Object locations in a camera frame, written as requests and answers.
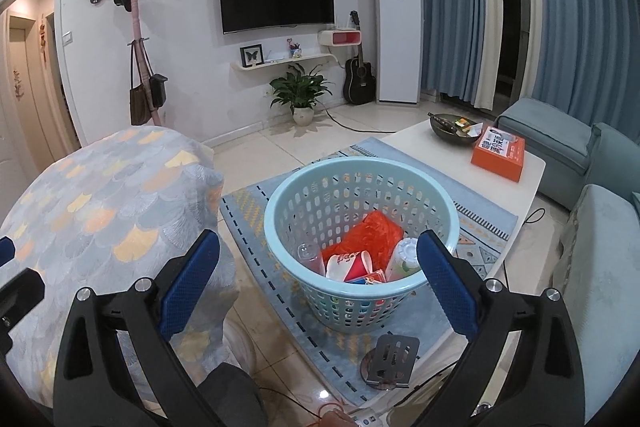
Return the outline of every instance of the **teal sofa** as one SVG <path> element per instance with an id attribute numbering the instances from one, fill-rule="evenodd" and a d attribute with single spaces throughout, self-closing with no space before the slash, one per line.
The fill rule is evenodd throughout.
<path id="1" fill-rule="evenodd" d="M 578 340 L 585 421 L 602 425 L 614 393 L 636 393 L 623 378 L 637 372 L 630 368 L 640 349 L 640 219 L 633 204 L 640 146 L 606 124 L 589 127 L 530 98 L 508 108 L 497 126 L 524 137 L 526 149 L 545 160 L 539 191 L 572 209 L 552 285 Z"/>

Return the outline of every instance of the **potted plant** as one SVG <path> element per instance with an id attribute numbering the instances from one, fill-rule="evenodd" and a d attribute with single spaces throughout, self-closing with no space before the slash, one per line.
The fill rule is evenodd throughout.
<path id="1" fill-rule="evenodd" d="M 309 73 L 300 64 L 290 64 L 286 76 L 281 76 L 270 82 L 273 87 L 273 104 L 289 105 L 293 120 L 299 126 L 307 126 L 314 119 L 314 105 L 316 98 L 324 92 L 333 94 L 326 84 L 329 81 L 319 73 L 314 73 L 316 66 Z"/>

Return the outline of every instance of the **black fruit bowl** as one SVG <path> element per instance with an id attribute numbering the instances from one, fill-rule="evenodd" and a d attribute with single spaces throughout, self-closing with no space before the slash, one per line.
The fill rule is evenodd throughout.
<path id="1" fill-rule="evenodd" d="M 460 118 L 465 118 L 465 120 L 468 120 L 469 125 L 475 125 L 477 123 L 477 122 L 474 122 L 473 120 L 469 120 L 466 116 L 462 117 L 458 114 L 440 113 L 435 116 L 444 118 L 444 120 L 449 120 L 451 123 L 454 123 L 456 120 L 459 120 Z M 433 129 L 433 132 L 436 135 L 438 135 L 440 138 L 442 138 L 445 142 L 452 143 L 454 145 L 473 145 L 474 143 L 476 143 L 476 141 L 478 141 L 478 138 L 480 137 L 480 136 L 476 136 L 476 137 L 460 136 L 460 134 L 454 134 L 450 130 L 444 128 L 437 121 L 433 120 L 433 118 L 430 118 L 430 121 L 431 121 L 431 128 Z"/>

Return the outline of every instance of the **human hand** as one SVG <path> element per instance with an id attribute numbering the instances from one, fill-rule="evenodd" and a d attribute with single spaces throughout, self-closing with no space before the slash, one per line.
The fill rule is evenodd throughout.
<path id="1" fill-rule="evenodd" d="M 339 409 L 329 411 L 320 420 L 320 427 L 353 427 L 358 424 Z"/>

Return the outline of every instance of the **guitar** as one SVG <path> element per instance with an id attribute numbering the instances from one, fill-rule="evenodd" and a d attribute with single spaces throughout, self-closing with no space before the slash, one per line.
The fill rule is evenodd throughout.
<path id="1" fill-rule="evenodd" d="M 351 19 L 360 29 L 360 18 L 355 10 L 351 12 Z M 376 99 L 376 79 L 371 74 L 371 63 L 362 59 L 362 43 L 358 44 L 358 55 L 347 60 L 344 65 L 346 78 L 342 95 L 345 100 L 354 105 L 373 102 Z"/>

